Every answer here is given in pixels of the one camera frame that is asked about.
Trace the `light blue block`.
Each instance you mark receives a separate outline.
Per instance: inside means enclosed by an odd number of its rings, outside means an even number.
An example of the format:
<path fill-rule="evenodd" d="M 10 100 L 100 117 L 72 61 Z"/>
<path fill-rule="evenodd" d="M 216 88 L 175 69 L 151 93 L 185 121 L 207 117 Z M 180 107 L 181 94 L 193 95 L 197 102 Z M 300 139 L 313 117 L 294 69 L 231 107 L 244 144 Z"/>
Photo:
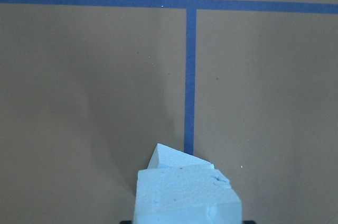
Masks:
<path fill-rule="evenodd" d="M 210 169 L 214 169 L 214 165 L 208 161 L 158 143 L 153 151 L 147 169 L 194 165 L 205 165 Z"/>
<path fill-rule="evenodd" d="M 138 172 L 134 223 L 241 223 L 241 200 L 216 169 Z"/>

